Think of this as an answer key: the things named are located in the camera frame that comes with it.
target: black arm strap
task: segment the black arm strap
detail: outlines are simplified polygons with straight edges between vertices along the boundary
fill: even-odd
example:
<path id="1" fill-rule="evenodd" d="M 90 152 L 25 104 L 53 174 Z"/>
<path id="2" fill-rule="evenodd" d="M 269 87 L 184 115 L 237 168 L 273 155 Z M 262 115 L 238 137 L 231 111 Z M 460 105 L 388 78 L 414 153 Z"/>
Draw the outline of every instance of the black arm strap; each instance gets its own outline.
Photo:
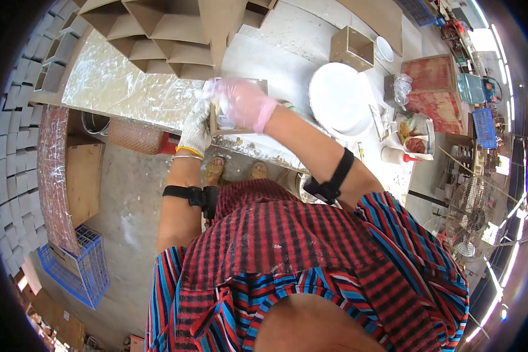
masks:
<path id="1" fill-rule="evenodd" d="M 336 199 L 340 197 L 340 186 L 344 182 L 348 172 L 350 172 L 350 168 L 353 164 L 354 154 L 345 148 L 344 155 L 342 156 L 340 163 L 338 163 L 330 181 L 319 184 L 317 180 L 312 177 L 307 183 L 305 183 L 303 189 L 321 201 L 324 201 L 326 204 L 332 205 Z"/>
<path id="2" fill-rule="evenodd" d="M 217 187 L 205 187 L 202 190 L 199 187 L 166 186 L 162 196 L 187 199 L 190 206 L 201 207 L 204 212 L 204 217 L 211 220 L 215 217 L 217 192 Z"/>

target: hand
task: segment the hand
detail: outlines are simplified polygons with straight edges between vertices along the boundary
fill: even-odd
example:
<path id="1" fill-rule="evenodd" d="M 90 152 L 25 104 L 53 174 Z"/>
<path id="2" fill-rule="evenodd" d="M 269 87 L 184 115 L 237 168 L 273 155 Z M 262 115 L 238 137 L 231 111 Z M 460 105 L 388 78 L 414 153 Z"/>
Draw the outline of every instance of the hand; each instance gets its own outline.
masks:
<path id="1" fill-rule="evenodd" d="M 252 128 L 256 133 L 263 133 L 277 106 L 277 101 L 264 94 L 256 84 L 238 77 L 214 79 L 204 95 L 206 98 L 227 100 L 227 105 L 221 106 L 225 116 L 237 125 Z"/>
<path id="2" fill-rule="evenodd" d="M 207 125 L 209 102 L 199 99 L 184 121 L 182 136 L 176 151 L 187 149 L 203 158 L 205 150 L 211 145 L 211 135 Z"/>

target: sandal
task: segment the sandal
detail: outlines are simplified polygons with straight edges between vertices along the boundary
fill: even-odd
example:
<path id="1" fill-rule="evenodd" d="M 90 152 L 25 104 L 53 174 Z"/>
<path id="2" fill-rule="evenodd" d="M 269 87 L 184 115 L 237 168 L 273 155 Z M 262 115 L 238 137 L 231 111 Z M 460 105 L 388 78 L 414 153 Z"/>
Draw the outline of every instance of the sandal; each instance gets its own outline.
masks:
<path id="1" fill-rule="evenodd" d="M 263 162 L 257 162 L 254 164 L 254 166 L 251 169 L 251 173 L 248 176 L 248 181 L 250 180 L 257 180 L 257 179 L 265 179 L 267 174 L 268 168 Z"/>
<path id="2" fill-rule="evenodd" d="M 223 164 L 216 165 L 214 162 L 216 160 L 221 160 Z M 207 163 L 205 166 L 205 175 L 204 175 L 204 184 L 206 186 L 217 186 L 219 179 L 223 174 L 223 169 L 225 168 L 225 158 L 223 157 L 214 157 Z"/>

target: white bowl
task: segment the white bowl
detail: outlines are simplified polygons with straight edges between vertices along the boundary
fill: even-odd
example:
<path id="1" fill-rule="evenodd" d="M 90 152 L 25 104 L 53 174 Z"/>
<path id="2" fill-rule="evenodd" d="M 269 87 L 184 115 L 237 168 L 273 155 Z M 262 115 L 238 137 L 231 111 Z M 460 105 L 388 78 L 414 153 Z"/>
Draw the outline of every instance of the white bowl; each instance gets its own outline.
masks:
<path id="1" fill-rule="evenodd" d="M 309 84 L 315 119 L 335 138 L 357 141 L 373 126 L 370 104 L 376 104 L 365 73 L 331 62 L 320 67 Z"/>
<path id="2" fill-rule="evenodd" d="M 374 42 L 374 54 L 378 60 L 393 61 L 395 59 L 395 54 L 391 45 L 383 37 L 377 37 Z"/>

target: silver bracelet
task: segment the silver bracelet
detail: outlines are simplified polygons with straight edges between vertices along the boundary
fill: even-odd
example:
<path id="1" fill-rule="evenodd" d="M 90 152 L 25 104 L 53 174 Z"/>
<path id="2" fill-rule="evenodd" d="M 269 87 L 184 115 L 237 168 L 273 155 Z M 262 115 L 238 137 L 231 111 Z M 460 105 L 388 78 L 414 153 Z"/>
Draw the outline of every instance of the silver bracelet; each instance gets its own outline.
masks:
<path id="1" fill-rule="evenodd" d="M 203 158 L 198 157 L 197 155 L 173 155 L 170 161 L 174 161 L 175 158 L 194 158 L 203 161 Z"/>

